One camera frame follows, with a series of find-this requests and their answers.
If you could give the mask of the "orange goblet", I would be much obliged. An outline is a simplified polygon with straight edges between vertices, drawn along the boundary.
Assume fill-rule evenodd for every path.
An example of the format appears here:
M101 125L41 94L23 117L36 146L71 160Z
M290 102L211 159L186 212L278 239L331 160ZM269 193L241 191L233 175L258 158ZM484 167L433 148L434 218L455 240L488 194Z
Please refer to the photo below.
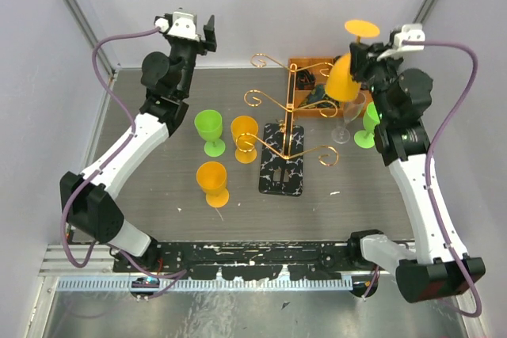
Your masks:
M256 160L257 133L257 121L251 116L238 116L232 121L231 134L236 146L234 155L240 163L249 164Z
M346 21L345 30L356 37L359 43L362 38L374 38L379 35L379 27L370 21L352 19ZM350 53L333 65L327 78L326 94L338 102L353 101L360 92L360 83L352 80L349 73Z
M210 207L221 208L229 201L227 170L217 161L207 161L196 171L196 181Z

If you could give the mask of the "clear champagne flute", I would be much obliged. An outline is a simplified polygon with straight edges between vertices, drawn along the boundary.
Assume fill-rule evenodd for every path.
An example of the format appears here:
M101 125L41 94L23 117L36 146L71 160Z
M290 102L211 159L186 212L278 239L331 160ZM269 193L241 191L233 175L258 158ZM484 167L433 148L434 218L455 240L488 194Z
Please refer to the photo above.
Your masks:
M342 121L332 131L332 139L338 144L345 144L350 139L348 125L361 113L367 100L364 93L359 92L353 101L346 102L342 109Z

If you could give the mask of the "gold wine glass rack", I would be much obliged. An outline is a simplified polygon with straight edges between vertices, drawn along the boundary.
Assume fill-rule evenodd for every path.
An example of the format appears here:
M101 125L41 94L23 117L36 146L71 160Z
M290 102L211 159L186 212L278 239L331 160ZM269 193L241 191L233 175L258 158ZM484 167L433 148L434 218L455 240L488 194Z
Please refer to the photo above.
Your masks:
M319 152L318 162L325 167L338 163L337 150L329 145L320 145L306 150L304 148L304 128L295 123L294 84L297 69L295 64L284 65L270 56L257 53L250 63L262 68L271 61L288 71L286 101L280 103L259 89L251 89L244 94L243 100L251 108L262 104L264 99L273 102L284 111L284 118L275 123L267 123L262 132L256 136L255 148L261 155L258 191L261 194L276 196L301 196L303 194L303 163L304 156Z

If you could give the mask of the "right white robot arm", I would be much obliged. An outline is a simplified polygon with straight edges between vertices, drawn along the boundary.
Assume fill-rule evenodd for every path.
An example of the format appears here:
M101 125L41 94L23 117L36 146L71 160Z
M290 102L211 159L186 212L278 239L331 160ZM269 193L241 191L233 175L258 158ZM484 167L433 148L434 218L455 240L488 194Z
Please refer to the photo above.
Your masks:
M347 241L352 267L376 264L395 276L409 303L448 298L471 291L486 273L483 259L470 256L449 217L436 174L435 139L426 133L421 117L432 104L433 80L422 70L400 71L400 59L389 47L352 43L352 79L368 87L378 112L375 148L395 179L414 233L409 250L379 230L353 232Z

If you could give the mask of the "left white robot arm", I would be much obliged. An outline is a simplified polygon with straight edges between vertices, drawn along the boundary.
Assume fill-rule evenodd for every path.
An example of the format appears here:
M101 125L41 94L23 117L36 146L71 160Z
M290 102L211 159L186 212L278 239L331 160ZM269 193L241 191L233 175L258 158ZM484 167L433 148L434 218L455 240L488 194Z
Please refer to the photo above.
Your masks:
M189 108L196 59L217 48L215 18L209 17L203 32L197 31L194 13L176 10L154 19L154 27L136 37L161 34L170 52L151 52L142 62L141 84L146 97L139 113L126 114L130 127L92 165L80 173L66 173L60 180L61 238L73 226L93 238L127 253L141 272L158 264L155 239L133 226L116 204L127 179L151 152L181 125Z

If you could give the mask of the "dark cloth rear compartment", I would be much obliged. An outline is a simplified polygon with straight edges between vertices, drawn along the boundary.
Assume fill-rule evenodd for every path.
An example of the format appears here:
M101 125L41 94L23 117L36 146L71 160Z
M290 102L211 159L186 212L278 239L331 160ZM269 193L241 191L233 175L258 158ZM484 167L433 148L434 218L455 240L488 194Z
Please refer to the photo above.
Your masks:
M333 65L336 64L336 62L338 62L343 56L342 55L337 55L333 58Z

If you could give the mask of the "orange divided tray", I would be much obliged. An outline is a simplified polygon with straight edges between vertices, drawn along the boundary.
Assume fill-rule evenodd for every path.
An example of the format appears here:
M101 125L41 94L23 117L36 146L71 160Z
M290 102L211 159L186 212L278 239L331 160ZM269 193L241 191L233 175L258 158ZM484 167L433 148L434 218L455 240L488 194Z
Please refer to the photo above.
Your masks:
M327 74L333 65L334 57L294 57L288 60L288 65L295 64L297 69L309 70L316 78L315 85L326 84ZM307 96L310 90L298 90L294 84L294 100L295 107L294 116L296 119L301 118L326 118L333 117L334 108L300 108L299 104Z

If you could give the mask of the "dark rolled cloth in tray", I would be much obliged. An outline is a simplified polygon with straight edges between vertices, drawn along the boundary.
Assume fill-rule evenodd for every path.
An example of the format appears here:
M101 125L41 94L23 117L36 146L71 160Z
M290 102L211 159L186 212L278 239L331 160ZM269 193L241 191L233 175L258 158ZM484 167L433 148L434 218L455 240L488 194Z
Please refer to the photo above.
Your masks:
M298 90L312 90L315 83L316 78L309 70L300 70L296 73L295 87Z

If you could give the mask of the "dark patterned cloth in tray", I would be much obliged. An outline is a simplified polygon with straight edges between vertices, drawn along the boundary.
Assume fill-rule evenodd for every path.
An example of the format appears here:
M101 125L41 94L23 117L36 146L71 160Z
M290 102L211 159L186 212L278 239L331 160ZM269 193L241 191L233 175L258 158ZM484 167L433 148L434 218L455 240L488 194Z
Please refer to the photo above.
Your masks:
M326 94L324 84L318 84L299 104L300 108L303 106L308 106L309 108L339 108L340 104Z

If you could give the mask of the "green goblet right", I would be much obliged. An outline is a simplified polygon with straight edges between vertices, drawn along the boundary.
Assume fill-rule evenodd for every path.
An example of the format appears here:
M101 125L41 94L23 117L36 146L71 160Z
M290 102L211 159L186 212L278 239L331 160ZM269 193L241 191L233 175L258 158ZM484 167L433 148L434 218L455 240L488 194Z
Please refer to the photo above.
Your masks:
M380 119L373 102L370 102L363 116L363 129L356 132L354 142L363 149L371 149L375 145L374 130Z

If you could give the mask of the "green goblet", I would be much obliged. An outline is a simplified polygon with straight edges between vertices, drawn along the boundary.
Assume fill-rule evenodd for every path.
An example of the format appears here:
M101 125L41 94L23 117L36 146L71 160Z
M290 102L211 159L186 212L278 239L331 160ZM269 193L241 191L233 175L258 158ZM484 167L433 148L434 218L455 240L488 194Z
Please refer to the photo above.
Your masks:
M199 136L205 141L204 152L207 156L217 158L225 150L225 142L221 139L223 133L223 118L221 114L212 109L206 109L199 112L194 125Z
M375 145L374 130L380 119L373 102L370 102L363 116L363 129L356 132L354 142L363 149L371 149Z

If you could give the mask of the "green goblet left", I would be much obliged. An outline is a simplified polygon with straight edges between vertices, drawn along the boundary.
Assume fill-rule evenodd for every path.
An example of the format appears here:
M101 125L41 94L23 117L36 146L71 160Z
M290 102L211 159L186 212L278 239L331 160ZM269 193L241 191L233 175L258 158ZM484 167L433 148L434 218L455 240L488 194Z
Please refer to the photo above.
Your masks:
M204 152L207 156L217 158L225 150L225 142L221 139L223 133L223 118L221 114L212 109L206 109L199 112L194 125L199 136L205 141Z

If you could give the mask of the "orange goblet front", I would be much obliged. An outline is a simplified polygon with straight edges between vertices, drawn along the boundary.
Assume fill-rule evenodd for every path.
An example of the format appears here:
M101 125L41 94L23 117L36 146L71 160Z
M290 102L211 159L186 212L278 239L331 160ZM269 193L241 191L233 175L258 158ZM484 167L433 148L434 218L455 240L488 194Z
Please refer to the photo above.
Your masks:
M196 171L196 181L210 207L221 208L229 201L227 170L217 161L207 161Z

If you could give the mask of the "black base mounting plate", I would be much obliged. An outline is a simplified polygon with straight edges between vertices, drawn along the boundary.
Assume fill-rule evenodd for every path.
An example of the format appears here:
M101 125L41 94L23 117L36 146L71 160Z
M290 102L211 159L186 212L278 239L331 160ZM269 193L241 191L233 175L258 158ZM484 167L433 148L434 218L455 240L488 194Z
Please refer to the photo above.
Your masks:
M291 281L340 279L347 272L370 272L378 265L359 258L345 241L166 241L155 242L144 256L129 261L113 247L116 273L139 268L158 274L184 272L184 279Z

